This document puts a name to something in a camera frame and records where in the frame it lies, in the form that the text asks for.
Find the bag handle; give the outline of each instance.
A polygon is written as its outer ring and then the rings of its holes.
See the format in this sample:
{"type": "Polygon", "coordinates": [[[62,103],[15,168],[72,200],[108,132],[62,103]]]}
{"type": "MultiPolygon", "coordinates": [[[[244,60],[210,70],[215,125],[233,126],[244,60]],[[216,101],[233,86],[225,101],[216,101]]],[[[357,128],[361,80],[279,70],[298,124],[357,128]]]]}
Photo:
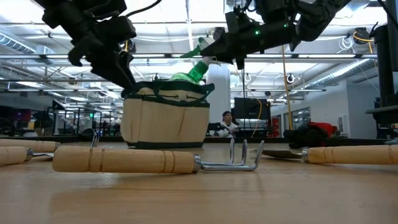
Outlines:
{"type": "MultiPolygon", "coordinates": [[[[154,85],[153,91],[154,91],[154,94],[155,94],[156,98],[157,98],[161,103],[168,104],[168,103],[170,102],[170,100],[166,100],[163,96],[161,96],[161,95],[159,94],[159,91],[162,89],[162,87],[163,87],[164,85],[162,85],[160,88],[156,88],[155,85],[154,85]]],[[[202,86],[200,86],[200,88],[201,88],[202,90],[206,91],[206,93],[205,93],[201,98],[196,99],[196,100],[193,100],[193,101],[190,101],[190,102],[187,102],[187,101],[175,101],[175,104],[176,104],[176,105],[179,105],[179,106],[195,106],[195,105],[197,105],[197,104],[200,104],[200,103],[201,103],[203,100],[205,100],[206,97],[215,89],[215,86],[214,86],[214,84],[212,83],[212,84],[208,84],[208,85],[202,85],[202,86]]]]}

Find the ceiling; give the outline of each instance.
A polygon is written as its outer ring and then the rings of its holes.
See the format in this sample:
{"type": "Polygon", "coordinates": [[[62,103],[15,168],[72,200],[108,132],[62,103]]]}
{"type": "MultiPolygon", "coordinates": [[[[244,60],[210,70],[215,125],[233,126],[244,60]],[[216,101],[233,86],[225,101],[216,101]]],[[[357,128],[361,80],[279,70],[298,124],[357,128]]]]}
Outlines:
{"type": "MultiPolygon", "coordinates": [[[[135,0],[126,1],[127,12],[146,7],[155,0],[135,0]]],[[[372,1],[353,1],[359,5],[357,11],[352,11],[348,7],[342,9],[332,20],[330,25],[322,33],[321,37],[314,42],[302,42],[295,50],[297,54],[352,54],[368,53],[368,45],[349,44],[343,42],[347,33],[353,33],[355,27],[365,27],[368,31],[372,26],[379,22],[385,24],[386,13],[381,7],[370,7],[372,1]]],[[[210,34],[214,27],[226,27],[224,18],[225,1],[214,0],[189,0],[190,24],[187,23],[188,16],[185,0],[163,0],[154,8],[136,14],[130,17],[134,27],[137,30],[137,37],[134,39],[137,45],[137,53],[140,54],[184,54],[190,51],[190,30],[192,30],[193,46],[197,44],[197,38],[210,34]]],[[[6,34],[15,38],[24,45],[36,48],[37,46],[46,46],[51,49],[53,54],[67,54],[72,49],[68,34],[61,28],[51,29],[45,25],[42,20],[43,10],[30,0],[0,0],[0,34],[6,34]]],[[[248,15],[261,21],[261,17],[255,13],[249,12],[248,15]]],[[[290,53],[289,46],[285,46],[286,53],[290,53]]],[[[268,54],[281,54],[282,48],[275,47],[266,51],[268,54]]],[[[21,54],[9,47],[0,45],[0,54],[21,54]]],[[[131,65],[131,70],[137,81],[151,80],[158,74],[161,77],[169,78],[177,72],[188,72],[192,68],[192,61],[181,61],[174,59],[135,59],[131,65]]],[[[37,63],[33,60],[23,60],[14,58],[12,60],[1,60],[2,72],[0,77],[3,79],[24,79],[27,82],[35,82],[42,79],[53,79],[50,83],[38,83],[40,88],[56,89],[90,89],[91,86],[100,86],[106,93],[107,88],[117,88],[110,82],[58,82],[57,80],[66,80],[71,77],[77,79],[100,79],[90,73],[90,66],[72,67],[67,60],[57,60],[52,65],[37,63]]],[[[341,62],[336,60],[290,60],[286,65],[286,72],[291,73],[300,80],[295,84],[307,82],[317,77],[321,72],[325,72],[337,66],[341,62]]],[[[249,86],[256,88],[280,88],[284,84],[283,63],[281,58],[275,60],[258,59],[253,62],[247,62],[245,72],[250,75],[249,86]]],[[[236,75],[234,65],[229,69],[232,75],[236,75]]],[[[34,85],[22,85],[20,83],[11,83],[7,88],[39,88],[34,85]]],[[[72,93],[58,93],[54,97],[64,99],[64,96],[71,96],[72,93]]],[[[97,92],[73,93],[79,97],[86,98],[87,101],[104,102],[109,96],[99,96],[97,92]]],[[[232,97],[240,95],[239,92],[233,93],[232,97]]],[[[68,102],[80,102],[68,98],[68,102]]],[[[121,99],[112,99],[110,102],[120,103],[121,99]]]]}

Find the wooden table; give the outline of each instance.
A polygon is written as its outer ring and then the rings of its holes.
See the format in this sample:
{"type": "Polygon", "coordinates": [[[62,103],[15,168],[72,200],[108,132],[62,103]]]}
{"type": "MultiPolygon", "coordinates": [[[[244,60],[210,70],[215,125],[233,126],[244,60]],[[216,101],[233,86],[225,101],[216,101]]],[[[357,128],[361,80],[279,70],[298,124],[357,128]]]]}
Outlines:
{"type": "MultiPolygon", "coordinates": [[[[189,151],[208,161],[227,161],[229,155],[228,144],[189,151]]],[[[253,157],[249,152],[248,161],[253,157]]],[[[64,174],[53,172],[49,159],[35,158],[1,167],[0,189],[1,224],[398,222],[398,167],[393,166],[263,157],[254,172],[64,174]]]]}

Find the person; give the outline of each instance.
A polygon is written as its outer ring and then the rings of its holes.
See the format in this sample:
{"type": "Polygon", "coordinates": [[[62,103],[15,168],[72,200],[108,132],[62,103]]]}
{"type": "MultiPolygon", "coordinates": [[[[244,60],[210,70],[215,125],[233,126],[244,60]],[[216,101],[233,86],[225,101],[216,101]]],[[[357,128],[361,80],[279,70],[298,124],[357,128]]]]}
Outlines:
{"type": "Polygon", "coordinates": [[[225,111],[223,113],[223,122],[221,122],[221,125],[224,127],[224,130],[218,131],[218,135],[221,138],[233,138],[239,131],[238,125],[232,122],[232,114],[230,111],[225,111]]]}

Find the white column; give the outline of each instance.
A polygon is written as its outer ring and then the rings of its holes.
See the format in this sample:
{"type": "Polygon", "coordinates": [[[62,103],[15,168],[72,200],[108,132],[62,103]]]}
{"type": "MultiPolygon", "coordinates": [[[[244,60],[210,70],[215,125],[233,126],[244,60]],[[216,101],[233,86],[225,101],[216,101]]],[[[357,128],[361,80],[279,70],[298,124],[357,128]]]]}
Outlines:
{"type": "Polygon", "coordinates": [[[215,90],[207,98],[210,103],[210,123],[222,121],[225,111],[231,111],[230,72],[227,65],[210,65],[207,71],[207,84],[213,83],[215,90]]]}

